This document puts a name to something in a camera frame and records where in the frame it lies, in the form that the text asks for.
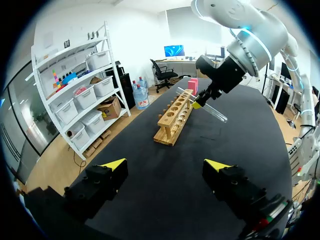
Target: white desk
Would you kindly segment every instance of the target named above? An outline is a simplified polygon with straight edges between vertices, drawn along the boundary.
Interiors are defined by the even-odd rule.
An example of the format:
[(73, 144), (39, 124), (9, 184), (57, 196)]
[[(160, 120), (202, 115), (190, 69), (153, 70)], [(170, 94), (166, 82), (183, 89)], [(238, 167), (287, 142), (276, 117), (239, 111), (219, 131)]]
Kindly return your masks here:
[(191, 77), (197, 76), (196, 60), (189, 59), (167, 59), (164, 61), (156, 61), (159, 67), (167, 66), (168, 69), (173, 71), (179, 76), (190, 75)]
[(291, 112), (292, 112), (293, 114), (296, 114), (295, 111), (293, 110), (293, 106), (294, 106), (294, 104), (295, 104), (295, 98), (296, 98), (297, 94), (299, 94), (300, 96), (302, 96), (302, 93), (301, 93), (301, 92), (296, 92), (295, 90), (293, 90), (292, 88), (290, 88), (290, 86), (289, 86), (287, 83), (283, 83), (282, 81), (280, 81), (279, 77), (276, 76), (276, 75), (271, 76), (269, 79), (270, 79), (270, 80), (274, 80), (274, 81), (276, 81), (277, 83), (280, 84), (279, 90), (278, 90), (278, 94), (277, 94), (277, 96), (276, 96), (275, 103), (272, 102), (272, 99), (271, 99), (271, 98), (268, 99), (268, 100), (270, 101), (273, 109), (276, 110), (276, 108), (277, 108), (277, 106), (278, 106), (282, 89), (283, 89), (283, 88), (286, 88), (287, 92), (288, 92), (288, 89), (291, 89), (291, 90), (293, 91), (293, 96), (292, 96), (291, 103), (290, 103), (290, 110), (291, 110)]

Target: black tabletop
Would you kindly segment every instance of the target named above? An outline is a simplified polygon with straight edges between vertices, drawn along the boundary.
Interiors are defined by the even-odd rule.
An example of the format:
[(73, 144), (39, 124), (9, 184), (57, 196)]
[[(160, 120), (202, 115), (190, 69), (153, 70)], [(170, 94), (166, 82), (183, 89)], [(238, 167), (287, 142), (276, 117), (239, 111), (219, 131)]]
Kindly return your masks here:
[[(86, 224), (129, 239), (232, 240), (245, 226), (220, 202), (202, 177), (204, 159), (244, 168), (250, 180), (291, 198), (291, 169), (284, 138), (265, 99), (256, 89), (237, 86), (207, 103), (223, 123), (203, 109), (193, 110), (174, 147), (153, 141), (158, 114), (187, 88), (184, 78), (120, 132), (93, 160), (104, 164), (127, 158), (129, 175), (113, 201), (106, 201)], [(210, 84), (199, 79), (199, 91)], [(282, 231), (286, 217), (278, 224)]]

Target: pink block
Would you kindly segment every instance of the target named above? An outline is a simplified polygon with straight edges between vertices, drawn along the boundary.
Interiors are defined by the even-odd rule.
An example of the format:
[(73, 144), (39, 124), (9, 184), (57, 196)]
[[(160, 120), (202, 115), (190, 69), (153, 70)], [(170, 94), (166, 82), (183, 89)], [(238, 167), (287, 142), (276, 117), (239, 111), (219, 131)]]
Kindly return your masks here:
[(198, 93), (198, 78), (191, 78), (188, 81), (188, 89), (192, 89), (192, 95), (196, 95)]

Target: wooden floor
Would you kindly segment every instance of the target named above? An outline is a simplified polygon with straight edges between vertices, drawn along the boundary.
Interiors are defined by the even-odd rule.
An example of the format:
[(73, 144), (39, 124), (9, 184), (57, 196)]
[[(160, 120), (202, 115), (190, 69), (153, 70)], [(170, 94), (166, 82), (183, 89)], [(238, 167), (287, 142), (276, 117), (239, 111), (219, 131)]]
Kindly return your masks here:
[[(149, 95), (151, 99), (156, 100), (161, 94), (163, 94), (167, 88), (162, 88), (160, 93), (157, 94), (155, 90), (150, 90)], [(109, 135), (94, 154), (87, 158), (86, 164), (89, 164), (92, 159), (127, 125), (129, 125), (142, 111), (133, 107), (131, 110), (130, 117), (121, 117), (117, 120), (109, 129), (111, 130), (111, 135)], [(284, 140), (288, 144), (293, 143), (293, 137), (297, 137), (300, 132), (301, 119), (296, 121), (297, 129), (292, 129), (286, 118), (293, 119), (293, 114), (287, 108), (284, 115), (281, 115), (272, 109), (272, 112), (281, 128)], [(41, 158), (36, 163), (33, 168), (27, 182), (26, 189), (28, 192), (41, 187), (46, 189), (47, 186), (51, 186), (59, 194), (64, 194), (64, 187), (69, 186), (79, 175), (80, 167), (74, 163), (81, 164), (82, 160), (76, 154), (72, 148), (68, 150), (68, 144), (59, 135), (51, 145), (46, 149)], [(292, 196), (300, 191), (300, 189), (305, 185), (305, 182), (300, 182), (300, 184), (293, 188)]]

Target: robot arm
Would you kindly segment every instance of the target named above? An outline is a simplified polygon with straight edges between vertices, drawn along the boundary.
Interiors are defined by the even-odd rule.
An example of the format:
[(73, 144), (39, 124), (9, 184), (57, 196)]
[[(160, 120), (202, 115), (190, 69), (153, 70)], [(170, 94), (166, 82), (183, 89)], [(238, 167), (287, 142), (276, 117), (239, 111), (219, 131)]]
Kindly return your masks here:
[[(302, 92), (302, 127), (299, 137), (288, 148), (292, 171), (292, 184), (300, 179), (320, 177), (319, 135), (315, 123), (312, 88), (306, 75), (300, 74), (296, 61), (298, 44), (285, 25), (274, 15), (259, 11), (243, 0), (193, 0), (193, 12), (200, 18), (210, 18), (218, 24), (230, 28), (235, 40), (227, 47), (230, 55), (215, 68), (210, 59), (201, 56), (197, 68), (207, 75), (212, 83), (199, 93), (194, 108), (203, 107), (209, 98), (219, 98), (222, 92), (229, 93), (249, 73), (258, 76), (261, 70), (278, 53), (281, 53), (291, 75), (294, 90)], [(240, 29), (235, 35), (232, 29)]]

